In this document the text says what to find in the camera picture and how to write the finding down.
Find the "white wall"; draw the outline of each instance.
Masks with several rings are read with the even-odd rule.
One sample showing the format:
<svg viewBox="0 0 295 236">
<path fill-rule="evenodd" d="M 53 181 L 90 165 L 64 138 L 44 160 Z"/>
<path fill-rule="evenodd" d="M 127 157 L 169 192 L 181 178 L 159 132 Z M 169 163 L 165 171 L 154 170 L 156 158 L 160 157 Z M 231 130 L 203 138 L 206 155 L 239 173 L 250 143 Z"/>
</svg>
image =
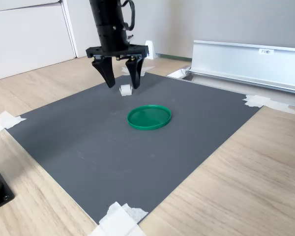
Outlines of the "white wall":
<svg viewBox="0 0 295 236">
<path fill-rule="evenodd" d="M 58 1 L 59 0 L 0 0 L 0 11 L 26 6 L 43 5 Z"/>
<path fill-rule="evenodd" d="M 73 58 L 60 3 L 0 11 L 0 79 Z"/>
<path fill-rule="evenodd" d="M 88 0 L 67 0 L 82 54 L 99 46 Z M 154 42 L 157 53 L 192 57 L 193 40 L 295 47 L 295 0 L 133 0 L 131 43 Z M 130 23 L 130 7 L 123 9 Z"/>
</svg>

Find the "label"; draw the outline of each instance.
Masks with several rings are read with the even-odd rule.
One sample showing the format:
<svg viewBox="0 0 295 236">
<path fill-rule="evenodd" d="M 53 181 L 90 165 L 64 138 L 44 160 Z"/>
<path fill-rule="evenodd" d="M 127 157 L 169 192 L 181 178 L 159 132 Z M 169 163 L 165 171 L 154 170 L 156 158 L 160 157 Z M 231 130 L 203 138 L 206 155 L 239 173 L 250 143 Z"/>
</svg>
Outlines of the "label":
<svg viewBox="0 0 295 236">
<path fill-rule="evenodd" d="M 263 55 L 272 55 L 274 53 L 273 49 L 259 49 L 259 54 L 263 54 Z"/>
</svg>

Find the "masking tape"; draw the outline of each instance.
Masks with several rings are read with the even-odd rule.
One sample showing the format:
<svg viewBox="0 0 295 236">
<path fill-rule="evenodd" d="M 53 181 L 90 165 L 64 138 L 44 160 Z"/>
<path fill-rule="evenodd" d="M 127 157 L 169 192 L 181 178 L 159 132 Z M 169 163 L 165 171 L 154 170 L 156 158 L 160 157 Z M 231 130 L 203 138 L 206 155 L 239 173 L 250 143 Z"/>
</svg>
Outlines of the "masking tape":
<svg viewBox="0 0 295 236">
<path fill-rule="evenodd" d="M 278 111 L 287 112 L 287 113 L 295 115 L 295 110 L 289 108 L 288 104 L 272 101 L 268 97 L 262 97 L 262 96 L 257 96 L 257 95 L 255 95 L 255 96 L 246 95 L 246 98 L 243 100 L 247 101 L 245 103 L 245 105 L 247 105 L 249 107 L 266 106 L 266 107 L 269 107 L 269 108 L 272 108 L 272 109 L 275 109 Z"/>
<path fill-rule="evenodd" d="M 21 118 L 20 116 L 14 117 L 9 112 L 4 111 L 0 114 L 0 131 L 3 129 L 9 129 L 24 120 L 26 119 Z"/>
<path fill-rule="evenodd" d="M 147 212 L 140 208 L 131 208 L 128 204 L 120 206 L 115 202 L 89 236 L 145 236 L 137 224 L 146 215 Z"/>
</svg>

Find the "cable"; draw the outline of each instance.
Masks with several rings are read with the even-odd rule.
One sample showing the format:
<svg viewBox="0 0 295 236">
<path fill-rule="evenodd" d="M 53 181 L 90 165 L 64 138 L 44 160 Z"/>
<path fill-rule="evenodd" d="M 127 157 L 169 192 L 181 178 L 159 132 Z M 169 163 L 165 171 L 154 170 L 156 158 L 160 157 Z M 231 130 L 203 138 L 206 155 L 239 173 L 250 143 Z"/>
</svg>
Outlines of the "cable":
<svg viewBox="0 0 295 236">
<path fill-rule="evenodd" d="M 132 0 L 126 0 L 123 4 L 121 4 L 120 0 L 118 0 L 118 5 L 121 7 L 124 7 L 127 5 L 127 3 L 130 4 L 131 8 L 131 25 L 129 26 L 128 23 L 124 23 L 124 27 L 126 30 L 132 31 L 134 29 L 134 23 L 135 23 L 135 17 L 136 17 L 136 10 L 134 8 L 134 3 Z"/>
</svg>

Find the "black base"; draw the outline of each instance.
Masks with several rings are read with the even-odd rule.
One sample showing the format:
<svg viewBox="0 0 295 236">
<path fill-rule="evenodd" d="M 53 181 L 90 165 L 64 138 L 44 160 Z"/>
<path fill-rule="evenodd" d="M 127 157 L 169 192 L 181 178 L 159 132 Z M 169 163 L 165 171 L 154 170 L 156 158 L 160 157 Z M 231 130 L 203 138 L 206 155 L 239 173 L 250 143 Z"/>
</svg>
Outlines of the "black base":
<svg viewBox="0 0 295 236">
<path fill-rule="evenodd" d="M 0 190 L 0 207 L 14 199 L 14 194 L 0 174 L 0 181 L 3 183 L 3 188 Z"/>
</svg>

